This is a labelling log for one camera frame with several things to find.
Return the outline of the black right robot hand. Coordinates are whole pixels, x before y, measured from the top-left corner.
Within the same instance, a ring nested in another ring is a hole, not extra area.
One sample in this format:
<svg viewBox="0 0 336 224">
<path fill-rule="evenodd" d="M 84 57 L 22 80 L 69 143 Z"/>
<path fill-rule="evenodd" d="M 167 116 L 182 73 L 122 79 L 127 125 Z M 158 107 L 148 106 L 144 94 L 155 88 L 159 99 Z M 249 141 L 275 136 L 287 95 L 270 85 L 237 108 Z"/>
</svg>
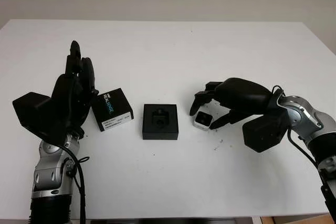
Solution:
<svg viewBox="0 0 336 224">
<path fill-rule="evenodd" d="M 201 106 L 212 100 L 219 102 L 229 112 L 210 124 L 209 128 L 214 130 L 252 115 L 264 114 L 272 95 L 262 85 L 241 78 L 228 78 L 224 82 L 211 81 L 205 85 L 204 91 L 194 95 L 190 116 L 194 116 Z"/>
</svg>

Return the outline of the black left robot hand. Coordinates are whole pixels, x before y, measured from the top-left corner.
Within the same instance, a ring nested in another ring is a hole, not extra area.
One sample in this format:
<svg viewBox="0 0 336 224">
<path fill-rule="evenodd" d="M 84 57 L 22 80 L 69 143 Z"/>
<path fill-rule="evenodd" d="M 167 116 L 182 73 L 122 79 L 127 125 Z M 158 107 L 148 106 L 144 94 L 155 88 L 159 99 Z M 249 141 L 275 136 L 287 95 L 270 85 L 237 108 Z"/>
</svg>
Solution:
<svg viewBox="0 0 336 224">
<path fill-rule="evenodd" d="M 82 125 L 99 93 L 94 85 L 94 75 L 91 59 L 82 57 L 78 42 L 72 41 L 65 73 L 58 77 L 51 99 L 62 128 L 79 139 L 84 136 Z"/>
</svg>

